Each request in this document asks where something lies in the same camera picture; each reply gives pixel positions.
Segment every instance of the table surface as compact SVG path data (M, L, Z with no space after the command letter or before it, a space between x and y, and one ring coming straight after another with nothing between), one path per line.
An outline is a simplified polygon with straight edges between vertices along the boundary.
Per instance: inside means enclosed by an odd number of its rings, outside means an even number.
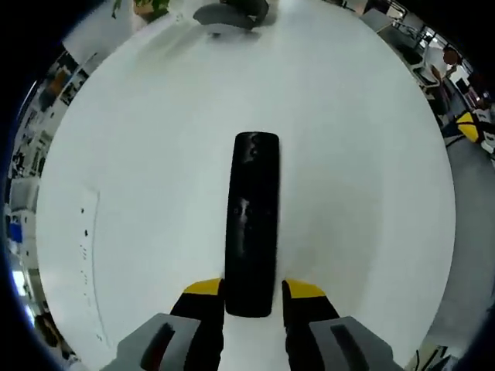
M317 0L281 0L272 26L218 39L165 17L85 83L49 151L36 222L63 336L98 369L186 286L222 275L241 131L281 141L278 281L318 284L407 363L449 275L449 160L407 67ZM277 287L270 317L226 316L220 369L288 369Z

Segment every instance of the black remote control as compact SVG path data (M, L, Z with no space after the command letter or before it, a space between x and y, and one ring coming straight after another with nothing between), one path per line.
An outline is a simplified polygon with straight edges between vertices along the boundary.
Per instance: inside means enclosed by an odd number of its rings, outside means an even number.
M235 138L225 237L225 308L266 317L275 284L280 148L275 134Z

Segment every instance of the yellow object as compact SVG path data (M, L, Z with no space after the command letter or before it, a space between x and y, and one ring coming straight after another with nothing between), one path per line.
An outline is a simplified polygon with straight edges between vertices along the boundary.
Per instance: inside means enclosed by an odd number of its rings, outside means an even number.
M470 112L466 112L463 116L457 119L457 124L469 123L472 124L474 122L473 116Z
M184 294L218 295L219 286L220 278L200 281L191 284L186 290L184 290Z
M285 282L287 282L288 288L291 291L292 299L326 296L325 292L314 284L307 284L306 282L296 280L285 280Z
M476 126L472 124L461 124L459 125L459 130L473 143L476 143L480 137Z

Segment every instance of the person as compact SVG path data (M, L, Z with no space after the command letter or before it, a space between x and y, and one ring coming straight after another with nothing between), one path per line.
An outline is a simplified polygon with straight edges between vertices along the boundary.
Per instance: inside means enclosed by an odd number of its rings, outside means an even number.
M441 83L457 71L461 56L455 49L446 46L443 50L430 46L425 53L425 66L420 71L421 76L430 84Z
M418 71L418 75L426 83L425 92L430 96L428 103L440 127L445 122L445 115L449 109L450 92L443 86L445 79L448 79L457 71L457 66L461 63L461 56L450 46L440 49L434 46L426 50L425 66Z

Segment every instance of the desk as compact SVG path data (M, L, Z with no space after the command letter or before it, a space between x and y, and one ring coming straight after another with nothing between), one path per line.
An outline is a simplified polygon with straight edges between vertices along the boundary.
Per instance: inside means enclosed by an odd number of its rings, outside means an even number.
M53 139L36 236L63 336L99 368L186 286L219 277L235 135L270 131L282 146L278 282L318 284L407 363L455 229L449 160L411 74L358 18L317 0L281 0L254 35L174 22L105 60ZM268 318L226 316L220 370L288 369L280 294Z

